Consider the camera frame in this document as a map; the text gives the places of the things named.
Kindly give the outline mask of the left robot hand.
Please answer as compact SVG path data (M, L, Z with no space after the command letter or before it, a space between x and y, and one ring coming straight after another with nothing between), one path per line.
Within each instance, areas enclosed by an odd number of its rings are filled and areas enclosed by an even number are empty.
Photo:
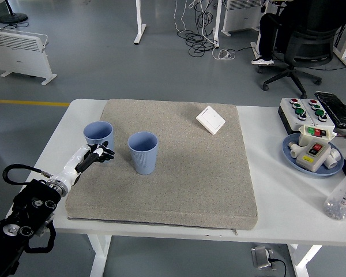
M63 170L53 175L47 183L70 190L76 179L94 162L103 163L114 158L115 152L108 147L108 142L102 144L83 145L66 163Z

